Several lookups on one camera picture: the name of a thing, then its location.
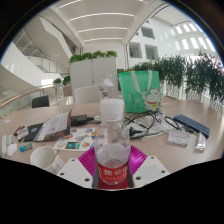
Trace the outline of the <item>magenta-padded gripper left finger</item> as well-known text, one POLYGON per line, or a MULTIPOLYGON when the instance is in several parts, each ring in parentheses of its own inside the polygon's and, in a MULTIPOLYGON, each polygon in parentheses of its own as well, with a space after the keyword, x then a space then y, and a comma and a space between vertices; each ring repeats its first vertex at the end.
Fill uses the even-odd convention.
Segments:
POLYGON ((99 175, 94 148, 90 148, 79 158, 70 158, 57 175, 84 188, 97 188, 99 175))

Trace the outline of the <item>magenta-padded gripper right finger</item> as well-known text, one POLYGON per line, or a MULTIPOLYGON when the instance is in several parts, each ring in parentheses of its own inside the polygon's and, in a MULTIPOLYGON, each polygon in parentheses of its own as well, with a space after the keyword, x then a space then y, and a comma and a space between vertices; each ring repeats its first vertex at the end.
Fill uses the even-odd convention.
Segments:
POLYGON ((127 183, 129 188, 140 188, 169 175, 169 171, 154 155, 146 156, 131 147, 127 183))

